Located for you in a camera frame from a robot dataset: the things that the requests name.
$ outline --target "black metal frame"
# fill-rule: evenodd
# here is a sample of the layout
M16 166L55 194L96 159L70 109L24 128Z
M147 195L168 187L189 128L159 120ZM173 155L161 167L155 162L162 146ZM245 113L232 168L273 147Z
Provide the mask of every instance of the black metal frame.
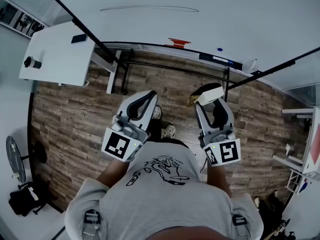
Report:
M217 59L213 59L213 55L212 54L208 54L208 53L204 53L204 52L199 52L199 51L195 51L195 50L190 50L190 49L184 49L184 48L178 48L178 47L172 47L172 46L167 46L167 45L161 45L161 44L153 44L153 43L138 43L138 42L102 42L100 41L60 0L55 0L62 8L64 8L71 16L72 16L72 22L78 26L79 29L81 29L89 38L91 38L96 45L98 45L108 56L110 56L111 58L113 58L114 61L116 61L118 63L118 65L120 65L123 69L124 69L124 77L122 80L122 85L121 85L121 93L126 94L126 90L125 90L125 83L126 83L126 77L128 74L128 69L129 69L129 64L138 64L138 62L133 62L130 61L132 55L133 55L133 50L131 49L130 51L130 55L129 55L129 60L128 61L121 61L120 59L118 59L104 44L108 43L108 44L112 44L112 43L121 43L121 44L139 44L139 45L152 45L152 46L158 46L158 47L166 47L166 48L173 48L173 49L178 49L178 50L183 50L183 51L188 51L188 52L194 52L194 53L199 53L199 59L200 60L205 60L205 61L209 61L209 62L213 62L216 64L220 64L220 65L224 65L227 66L227 70L226 70L226 76L227 78L221 78L221 77L217 77L217 76L213 76L213 75L208 75L205 74L208 77L212 77L215 79L220 79L221 81L225 81L226 82L226 88L225 88L225 96L224 96L224 100L227 101L228 98L228 90L231 90L233 88L242 86L244 84L247 84L249 82L252 82L254 80L257 80L259 78L265 77L267 75L273 74L274 72L280 71L282 69L285 69L287 67L290 67L292 65L294 65L296 63L297 60L308 56L310 54L313 54L317 51L320 51L320 47L313 49L309 52L306 52L296 58L293 58L291 60L288 60L287 62L284 62L280 65L277 65L271 69L268 69L264 72L258 73L256 75L253 75L245 80L242 80L240 82L233 82L230 81L229 77L230 77L230 68L232 67L234 69L237 70L241 70L242 69L242 64L236 61L232 61L227 59L228 62L223 62ZM159 65L159 64L151 64L151 63L142 63L139 62L140 65L148 65L148 66L154 66L154 67L160 67L160 68L167 68L167 69L172 69L172 70L178 70L181 72L186 72L186 73L193 73L193 74L197 74L197 75L204 75L201 72L196 72L196 71L191 71L191 70L187 70L184 68L178 68L178 67L171 67L171 66L166 66L166 65Z

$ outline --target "strap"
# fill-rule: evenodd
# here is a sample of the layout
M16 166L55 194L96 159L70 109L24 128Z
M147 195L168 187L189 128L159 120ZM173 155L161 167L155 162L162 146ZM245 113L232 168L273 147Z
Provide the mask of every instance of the strap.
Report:
M232 235L235 240L249 240L251 237L250 231L247 227L247 220L240 214L232 216Z
M100 213L95 209L87 210L84 214L82 240L100 240Z

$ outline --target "gray t-shirt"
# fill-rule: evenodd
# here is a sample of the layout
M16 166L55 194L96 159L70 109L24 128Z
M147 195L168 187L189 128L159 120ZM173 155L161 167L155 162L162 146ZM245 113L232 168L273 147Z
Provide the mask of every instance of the gray t-shirt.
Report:
M263 232L248 194L230 199L223 190L202 183L195 155L172 143L147 142L110 189L86 179L66 211L65 227L72 240L81 239L89 209L99 211L101 239L108 240L145 240L163 229L195 226L237 239L235 214L247 220L250 234L244 239L259 239Z

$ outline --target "cable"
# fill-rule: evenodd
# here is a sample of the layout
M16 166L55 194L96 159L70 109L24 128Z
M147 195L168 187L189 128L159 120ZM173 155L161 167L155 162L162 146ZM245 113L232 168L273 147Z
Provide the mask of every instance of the cable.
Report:
M205 168L207 160L208 160L208 158L205 159L204 164L203 164L203 167L202 167L202 169L200 170L200 174L201 174L201 172L203 171L203 169Z

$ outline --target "sticker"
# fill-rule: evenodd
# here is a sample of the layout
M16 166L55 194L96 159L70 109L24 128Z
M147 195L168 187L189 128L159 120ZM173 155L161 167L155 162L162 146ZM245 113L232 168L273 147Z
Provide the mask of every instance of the sticker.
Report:
M206 153L206 157L208 158L211 165L216 165L218 163L217 159L215 158L214 153L212 152L210 147L207 147L204 152Z
M211 166L221 166L241 160L239 138L210 143L203 150Z
M227 142L227 143L221 143L220 144L220 152L221 152L221 159L222 162L229 162L234 161L239 158L238 151L237 151L237 145L235 141Z
M122 159L127 151L129 142L130 139L112 132L104 150Z

